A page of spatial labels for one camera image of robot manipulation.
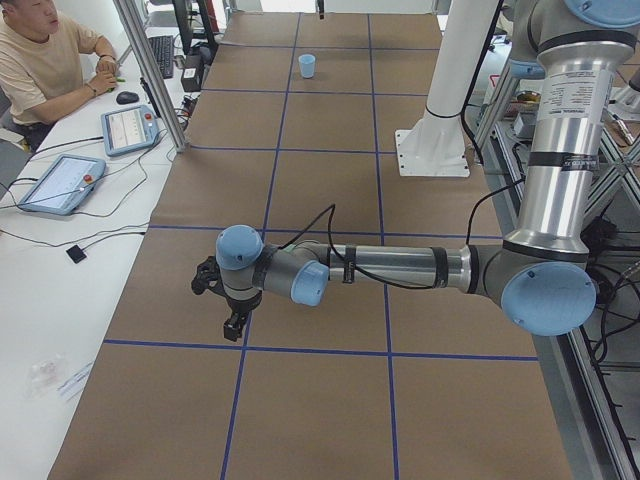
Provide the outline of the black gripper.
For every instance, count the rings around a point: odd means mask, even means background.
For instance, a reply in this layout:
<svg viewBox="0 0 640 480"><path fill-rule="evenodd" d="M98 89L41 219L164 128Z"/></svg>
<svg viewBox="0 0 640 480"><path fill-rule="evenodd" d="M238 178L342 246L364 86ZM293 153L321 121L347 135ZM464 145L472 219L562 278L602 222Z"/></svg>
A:
<svg viewBox="0 0 640 480"><path fill-rule="evenodd" d="M226 299L232 315L223 324L223 336L226 340L236 342L244 335L247 323L251 319L251 312L261 303L261 296L254 295L249 299Z"/></svg>

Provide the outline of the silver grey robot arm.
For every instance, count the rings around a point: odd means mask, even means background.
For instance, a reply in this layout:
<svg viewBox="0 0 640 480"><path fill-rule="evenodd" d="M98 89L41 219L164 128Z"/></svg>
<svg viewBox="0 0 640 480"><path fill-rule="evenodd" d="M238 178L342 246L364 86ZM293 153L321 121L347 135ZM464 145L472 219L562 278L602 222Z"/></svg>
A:
<svg viewBox="0 0 640 480"><path fill-rule="evenodd" d="M557 336L583 325L596 305L581 231L613 78L634 53L635 1L517 1L508 63L542 79L524 194L513 231L498 245L460 249L317 243L276 246L250 226L223 230L192 288L222 296L223 331L242 336L266 292L315 306L327 283L368 278L398 288L456 288L491 299L515 325Z"/></svg>

